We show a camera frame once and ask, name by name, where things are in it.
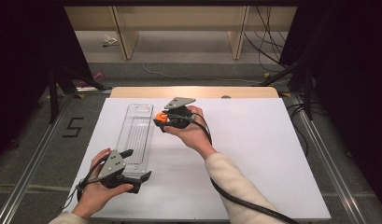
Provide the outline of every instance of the person's left hand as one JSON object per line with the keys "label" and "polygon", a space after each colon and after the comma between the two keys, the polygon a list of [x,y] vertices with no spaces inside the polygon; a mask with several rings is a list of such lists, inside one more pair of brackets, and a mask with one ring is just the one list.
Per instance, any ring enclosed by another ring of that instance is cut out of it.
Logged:
{"label": "person's left hand", "polygon": [[[110,153],[110,148],[106,148],[100,151],[93,159],[93,167],[100,159]],[[103,165],[100,164],[92,172],[91,176],[98,176]],[[104,187],[99,181],[95,183],[90,183],[83,190],[82,197],[79,200],[79,203],[72,211],[73,214],[88,219],[94,213],[103,209],[106,203],[113,197],[122,194],[126,191],[129,191],[133,188],[133,185],[123,184],[115,187],[114,189],[108,189]]]}

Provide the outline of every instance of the black cable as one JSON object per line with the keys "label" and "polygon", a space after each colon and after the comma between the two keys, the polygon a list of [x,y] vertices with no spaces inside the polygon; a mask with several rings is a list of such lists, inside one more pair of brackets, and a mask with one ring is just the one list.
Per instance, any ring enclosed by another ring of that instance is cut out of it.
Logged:
{"label": "black cable", "polygon": [[[255,36],[257,36],[261,41],[263,41],[263,42],[265,42],[265,43],[268,43],[268,44],[274,44],[274,43],[272,43],[272,42],[270,42],[270,41],[267,41],[267,40],[265,40],[265,39],[262,39],[262,37],[260,37],[260,36],[257,34],[257,32],[255,32],[255,31],[254,31],[254,34],[255,34]],[[279,45],[279,44],[274,44],[274,45],[276,45],[277,47],[284,48],[284,46]]]}
{"label": "black cable", "polygon": [[[320,105],[321,103],[319,103],[319,102],[312,102],[311,104],[312,104],[312,105]],[[292,108],[292,107],[294,107],[294,106],[298,106],[298,105],[304,105],[304,103],[300,103],[300,104],[296,104],[296,105],[289,105],[289,106],[287,106],[286,108],[287,108],[287,109],[290,109],[290,108]]]}
{"label": "black cable", "polygon": [[199,117],[203,120],[203,122],[205,123],[205,128],[206,128],[205,133],[208,133],[207,137],[208,137],[208,139],[209,139],[209,141],[210,141],[210,144],[211,144],[211,146],[212,146],[212,145],[213,145],[213,141],[212,141],[212,139],[211,139],[211,132],[210,132],[210,129],[208,128],[208,125],[207,125],[207,122],[205,121],[205,118],[203,118],[203,116],[201,116],[201,115],[198,114],[198,113],[192,113],[192,114],[199,116]]}
{"label": "black cable", "polygon": [[247,41],[249,42],[249,44],[254,47],[255,50],[257,50],[259,53],[263,54],[263,56],[265,56],[266,58],[269,58],[270,60],[272,60],[273,62],[277,63],[278,65],[281,65],[283,67],[285,67],[284,65],[280,64],[280,62],[272,57],[270,57],[267,53],[263,52],[261,50],[261,48],[258,48],[257,46],[255,46],[254,43],[251,42],[251,40],[248,38],[248,36],[246,35],[246,33],[244,33],[244,36],[246,37]]}
{"label": "black cable", "polygon": [[222,195],[222,197],[226,198],[227,200],[231,201],[232,203],[237,203],[239,205],[242,205],[246,208],[249,208],[249,209],[252,209],[254,211],[258,211],[260,213],[263,213],[269,217],[274,217],[280,221],[284,221],[286,223],[290,223],[290,224],[299,224],[297,221],[293,220],[292,218],[290,217],[286,217],[276,211],[273,211],[269,208],[265,208],[263,206],[259,206],[255,203],[249,203],[247,201],[244,201],[244,200],[241,200],[237,197],[234,197],[233,195],[229,194],[228,192],[226,192],[225,190],[223,190],[222,188],[220,188],[217,183],[214,182],[213,179],[211,179],[211,183],[213,184],[214,188],[217,190],[217,192]]}
{"label": "black cable", "polygon": [[295,128],[295,130],[298,132],[298,134],[304,139],[304,143],[306,144],[305,149],[304,149],[304,155],[307,157],[309,154],[309,143],[307,142],[306,137],[301,133],[299,130],[298,126],[295,125],[293,122],[293,118],[295,117],[296,114],[304,110],[304,104],[298,104],[298,105],[291,105],[288,106],[287,109],[297,106],[294,111],[292,111],[292,114],[290,115],[290,122],[292,123],[292,126]]}
{"label": "black cable", "polygon": [[273,43],[275,43],[276,44],[276,42],[275,42],[275,40],[272,38],[272,34],[270,33],[270,13],[271,13],[271,11],[272,11],[272,8],[271,7],[267,7],[267,22],[266,22],[266,26],[265,26],[265,29],[267,30],[267,33],[269,34],[269,38],[270,38],[270,41],[271,41],[271,46],[272,46],[272,50],[273,50],[273,52],[275,53],[275,56],[277,57],[277,59],[278,60],[280,60],[280,58],[277,56],[277,54],[276,54],[276,51],[275,51],[275,47],[274,47],[274,45],[273,45]]}
{"label": "black cable", "polygon": [[262,21],[262,24],[263,24],[263,27],[265,28],[265,33],[263,35],[263,39],[266,35],[266,33],[269,35],[269,38],[270,38],[270,41],[272,42],[272,49],[273,49],[273,52],[275,53],[275,56],[278,58],[277,54],[276,54],[276,51],[275,51],[275,47],[273,46],[273,43],[276,45],[276,42],[275,40],[272,38],[272,34],[270,33],[270,13],[272,11],[272,8],[271,7],[267,7],[267,22],[265,23],[264,22],[264,19],[262,17],[262,14],[259,10],[259,8],[257,7],[257,11],[258,11],[258,14],[261,18],[261,21]]}
{"label": "black cable", "polygon": [[325,116],[325,117],[328,116],[326,112],[320,113],[320,112],[317,112],[316,110],[312,110],[312,112],[321,116]]}
{"label": "black cable", "polygon": [[269,68],[266,68],[265,66],[263,66],[263,64],[261,63],[261,53],[266,56],[267,58],[269,58],[270,60],[272,60],[273,62],[277,63],[278,65],[281,65],[282,67],[286,67],[282,64],[280,64],[277,60],[275,60],[274,58],[270,57],[269,55],[267,55],[265,52],[263,52],[261,49],[259,49],[257,46],[255,46],[251,40],[248,39],[248,36],[246,35],[246,33],[244,33],[244,36],[246,37],[246,39],[248,40],[249,44],[251,44],[252,47],[254,47],[255,50],[258,51],[258,61],[260,63],[260,66],[265,69],[266,71],[269,71],[269,72],[281,72],[281,71],[275,71],[275,70],[272,70],[272,69],[269,69]]}
{"label": "black cable", "polygon": [[68,205],[72,202],[72,199],[74,198],[74,194],[75,194],[75,190],[77,190],[77,188],[74,188],[74,190],[72,191],[72,193],[68,196],[68,198],[65,200],[65,201],[68,201],[69,202],[67,204],[65,204],[64,206],[60,206],[60,211],[63,211],[66,207],[68,207]]}
{"label": "black cable", "polygon": [[78,190],[77,197],[78,201],[80,200],[80,197],[82,197],[83,190],[86,188],[88,184],[94,183],[94,182],[88,182],[90,176],[92,175],[92,172],[97,168],[98,165],[100,165],[101,162],[106,161],[109,155],[104,156],[101,158],[88,172],[88,174],[85,176],[85,178],[80,182],[78,185],[75,186],[75,188]]}
{"label": "black cable", "polygon": [[205,129],[205,127],[203,127],[203,125],[201,125],[200,123],[198,123],[198,122],[196,122],[194,120],[192,120],[191,123],[196,124],[197,126],[199,126],[205,132],[205,135],[207,135],[208,141],[212,145],[213,141],[211,139],[211,136],[210,136],[209,132]]}
{"label": "black cable", "polygon": [[286,38],[284,38],[284,36],[281,34],[281,32],[278,32],[278,34],[281,36],[281,38],[284,40],[284,42],[286,42]]}

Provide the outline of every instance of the white sleeve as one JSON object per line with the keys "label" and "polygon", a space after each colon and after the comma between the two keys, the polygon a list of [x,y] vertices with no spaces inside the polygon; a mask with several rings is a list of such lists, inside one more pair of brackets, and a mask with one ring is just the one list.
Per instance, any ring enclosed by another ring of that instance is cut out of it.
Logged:
{"label": "white sleeve", "polygon": [[70,212],[63,212],[55,219],[53,219],[49,224],[87,224],[88,220],[83,217],[79,217]]}
{"label": "white sleeve", "polygon": [[[276,211],[275,207],[258,191],[227,156],[214,153],[205,159],[205,168],[210,177],[229,194],[244,201]],[[282,223],[278,219],[232,203],[220,196],[232,224]]]}

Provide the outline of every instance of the handheld device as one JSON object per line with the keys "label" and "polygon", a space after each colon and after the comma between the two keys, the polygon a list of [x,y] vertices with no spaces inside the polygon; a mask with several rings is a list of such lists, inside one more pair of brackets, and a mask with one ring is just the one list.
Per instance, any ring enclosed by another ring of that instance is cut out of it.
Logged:
{"label": "handheld device", "polygon": [[164,126],[184,129],[188,127],[195,118],[195,115],[193,115],[185,105],[195,101],[196,99],[193,98],[176,97],[164,107],[166,110],[156,115],[153,122],[155,122],[156,126],[160,127],[164,133]]}
{"label": "handheld device", "polygon": [[[109,155],[103,157],[100,161],[98,161],[89,171],[85,178],[81,179],[79,184],[77,185],[78,190],[78,200],[82,196],[83,190],[86,188],[88,184],[94,182],[100,182],[108,189],[113,189],[122,184],[131,184],[134,187],[127,191],[128,193],[138,193],[141,188],[141,184],[148,181],[151,171],[142,175],[139,179],[126,177],[122,173],[124,168],[126,167],[126,163],[124,159],[132,156],[133,150],[128,149],[119,153],[117,150],[112,150]],[[103,168],[101,169],[98,176],[91,176],[92,172],[97,168],[99,164],[104,163]]]}

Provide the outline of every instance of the hand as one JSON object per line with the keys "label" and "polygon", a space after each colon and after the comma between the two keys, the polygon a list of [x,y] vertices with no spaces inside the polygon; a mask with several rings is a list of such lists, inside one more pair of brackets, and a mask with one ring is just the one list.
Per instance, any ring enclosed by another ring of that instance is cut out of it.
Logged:
{"label": "hand", "polygon": [[[187,108],[192,113],[196,113],[200,116],[203,116],[203,110],[201,108],[194,105],[189,105],[187,106]],[[203,119],[199,116],[196,116],[195,121],[200,123],[204,127],[206,126]],[[209,155],[216,152],[216,150],[211,146],[210,142],[208,141],[205,132],[193,123],[191,123],[185,129],[178,129],[171,126],[165,126],[164,130],[172,135],[179,137],[187,147],[196,150],[203,157],[203,159],[206,159]]]}
{"label": "hand", "polygon": [[[110,148],[106,148],[100,151],[93,159],[92,165],[93,167],[100,159],[102,159],[105,155],[110,153]],[[92,172],[92,176],[98,176],[103,165],[100,164],[97,168]],[[94,213],[103,209],[106,203],[113,197],[122,194],[123,192],[129,191],[133,188],[133,185],[124,184],[119,185],[114,189],[108,189],[104,187],[99,181],[95,183],[90,183],[83,190],[82,197],[80,198],[79,203],[74,208],[72,213],[88,219]]]}

